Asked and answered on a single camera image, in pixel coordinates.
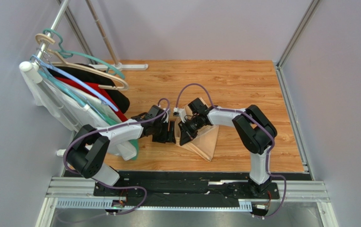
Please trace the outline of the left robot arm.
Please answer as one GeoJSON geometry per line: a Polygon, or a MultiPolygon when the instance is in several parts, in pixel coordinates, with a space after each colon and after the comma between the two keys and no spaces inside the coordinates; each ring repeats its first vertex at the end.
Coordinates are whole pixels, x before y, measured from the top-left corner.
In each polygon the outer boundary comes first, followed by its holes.
{"type": "Polygon", "coordinates": [[[147,113],[139,114],[123,123],[110,127],[94,128],[84,125],[63,154],[64,165],[71,165],[74,173],[85,179],[92,178],[106,187],[119,181],[119,173],[104,163],[108,148],[148,136],[161,135],[164,131],[169,108],[153,105],[147,113]]]}

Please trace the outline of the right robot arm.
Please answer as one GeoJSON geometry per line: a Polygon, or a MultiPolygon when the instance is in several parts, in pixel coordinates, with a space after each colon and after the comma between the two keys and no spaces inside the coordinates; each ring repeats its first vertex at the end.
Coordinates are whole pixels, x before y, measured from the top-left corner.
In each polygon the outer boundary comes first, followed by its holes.
{"type": "Polygon", "coordinates": [[[207,106],[200,99],[188,104],[192,116],[187,117],[182,109],[175,112],[181,118],[180,144],[193,141],[198,130],[205,126],[222,125],[233,127],[244,147],[250,152],[251,169],[249,173],[249,189],[252,193],[263,193],[271,184],[269,172],[269,156],[275,146],[277,130],[256,105],[246,109],[227,109],[219,106],[207,106]]]}

